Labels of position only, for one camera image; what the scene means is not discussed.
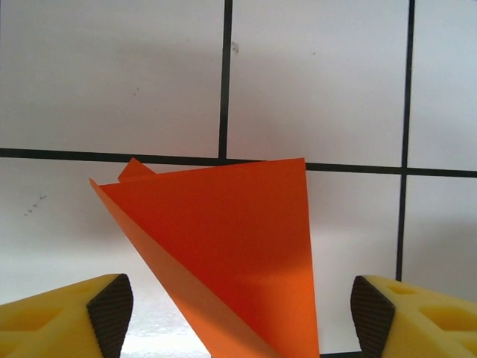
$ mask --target white wall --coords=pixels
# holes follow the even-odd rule
[[[0,148],[217,156],[222,0],[2,0],[0,14]],[[472,0],[417,1],[410,167],[477,171],[475,18]],[[229,157],[400,166],[407,21],[404,0],[235,0]],[[208,357],[89,188],[123,167],[0,158],[0,304],[126,272],[122,357]],[[357,351],[350,288],[395,275],[400,177],[308,179],[321,348]],[[476,192],[408,178],[404,281],[477,301]]]

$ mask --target white tile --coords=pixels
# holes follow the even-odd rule
[[[477,301],[477,181],[410,177],[405,282]]]
[[[477,170],[477,2],[416,1],[409,166]]]
[[[214,157],[222,0],[1,2],[2,147]]]
[[[395,278],[399,177],[309,172],[322,353],[360,351],[350,310],[355,276]]]
[[[158,172],[188,168],[150,167]],[[121,356],[208,358],[89,186],[88,177],[116,182],[123,168],[120,163],[0,159],[0,304],[124,272],[135,300]]]
[[[236,0],[228,155],[398,166],[408,2]]]

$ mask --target orange paper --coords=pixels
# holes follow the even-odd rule
[[[214,358],[319,357],[304,160],[92,186]]]

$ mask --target black rubber pad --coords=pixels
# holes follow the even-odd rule
[[[381,358],[395,312],[396,307],[392,302],[366,278],[355,278],[351,292],[351,314],[366,358]]]
[[[120,274],[86,305],[104,358],[119,358],[133,312],[129,278]]]

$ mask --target white surface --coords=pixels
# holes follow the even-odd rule
[[[1,147],[216,156],[223,13],[221,0],[2,0]]]
[[[229,157],[400,164],[407,1],[233,5]]]
[[[477,1],[416,1],[409,166],[477,170]]]
[[[399,177],[308,173],[322,353],[360,351],[350,312],[356,275],[396,275]]]
[[[124,272],[133,288],[134,308],[121,357],[209,358],[89,186],[88,177],[115,182],[123,168],[113,163],[0,159],[0,304]]]
[[[477,180],[408,179],[402,279],[477,302]]]

